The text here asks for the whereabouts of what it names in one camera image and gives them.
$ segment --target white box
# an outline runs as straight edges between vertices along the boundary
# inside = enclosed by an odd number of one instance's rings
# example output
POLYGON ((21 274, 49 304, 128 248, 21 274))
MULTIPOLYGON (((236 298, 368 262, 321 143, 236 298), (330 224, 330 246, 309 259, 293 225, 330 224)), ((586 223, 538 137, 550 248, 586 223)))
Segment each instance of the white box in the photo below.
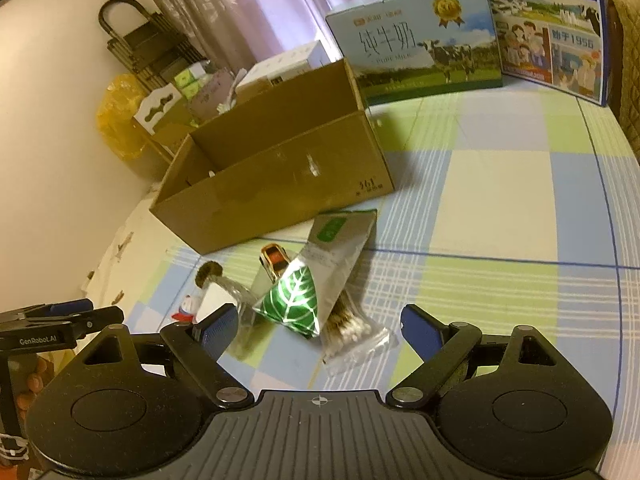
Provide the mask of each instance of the white box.
POLYGON ((238 83, 238 103, 244 103, 278 83, 329 63, 331 61, 320 41, 312 41, 265 59, 256 63, 238 83))
POLYGON ((326 22, 368 105, 502 86, 487 0, 355 0, 326 22))

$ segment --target green packaging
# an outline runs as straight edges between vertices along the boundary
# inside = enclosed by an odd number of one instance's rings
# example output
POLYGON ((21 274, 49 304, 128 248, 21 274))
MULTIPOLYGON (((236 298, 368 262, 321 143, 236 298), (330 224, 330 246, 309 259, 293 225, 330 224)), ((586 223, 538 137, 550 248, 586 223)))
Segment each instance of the green packaging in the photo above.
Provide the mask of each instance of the green packaging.
POLYGON ((318 336, 375 221, 375 210, 318 215, 305 246, 254 310, 306 337, 318 336))
POLYGON ((185 86, 183 89, 180 90, 182 95, 186 97, 187 101, 190 101, 191 99, 193 99, 199 91, 200 91, 200 85, 197 81, 194 81, 193 83, 188 84, 187 86, 185 86))

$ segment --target cardboard box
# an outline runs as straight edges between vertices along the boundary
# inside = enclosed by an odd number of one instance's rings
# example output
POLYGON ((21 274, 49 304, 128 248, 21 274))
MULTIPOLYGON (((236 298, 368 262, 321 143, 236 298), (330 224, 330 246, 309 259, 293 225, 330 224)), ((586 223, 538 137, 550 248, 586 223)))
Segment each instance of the cardboard box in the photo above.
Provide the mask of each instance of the cardboard box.
POLYGON ((487 0, 356 0, 326 22, 369 104, 502 86, 487 0))
POLYGON ((329 63, 329 57, 319 41, 265 59, 255 64, 236 86, 238 103, 247 102, 278 83, 329 63))
POLYGON ((391 191, 342 60, 285 81, 187 136, 150 211, 206 254, 391 191))

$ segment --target checkered tablecloth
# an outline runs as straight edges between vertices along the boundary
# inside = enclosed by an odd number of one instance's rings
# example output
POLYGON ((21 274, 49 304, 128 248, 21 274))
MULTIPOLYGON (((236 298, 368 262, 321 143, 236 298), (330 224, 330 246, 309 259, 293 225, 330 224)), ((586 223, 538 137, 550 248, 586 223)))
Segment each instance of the checkered tablecloth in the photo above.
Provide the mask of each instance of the checkered tablecloth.
MULTIPOLYGON (((416 303, 485 333, 532 324, 605 399, 615 427, 608 479, 640 470, 640 168, 615 118, 566 94, 507 79, 504 88, 431 96, 371 111, 396 192, 357 206, 379 211, 353 285, 401 343, 329 377, 320 347, 279 326, 242 362, 223 367, 254 394, 264 388, 378 388, 420 359, 402 341, 399 313, 416 303)), ((176 246, 159 262, 127 324, 171 322, 207 259, 251 285, 267 239, 198 256, 176 246)))

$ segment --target yellow plastic bag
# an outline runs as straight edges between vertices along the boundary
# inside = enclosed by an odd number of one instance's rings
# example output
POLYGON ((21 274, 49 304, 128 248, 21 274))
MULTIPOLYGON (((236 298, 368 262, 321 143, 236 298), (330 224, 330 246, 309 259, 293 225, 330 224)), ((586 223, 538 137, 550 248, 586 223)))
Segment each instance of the yellow plastic bag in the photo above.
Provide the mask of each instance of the yellow plastic bag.
POLYGON ((133 74, 121 74, 107 86, 95 119, 98 130, 121 160, 138 158, 145 140, 136 128, 133 115, 138 111, 145 91, 133 74))

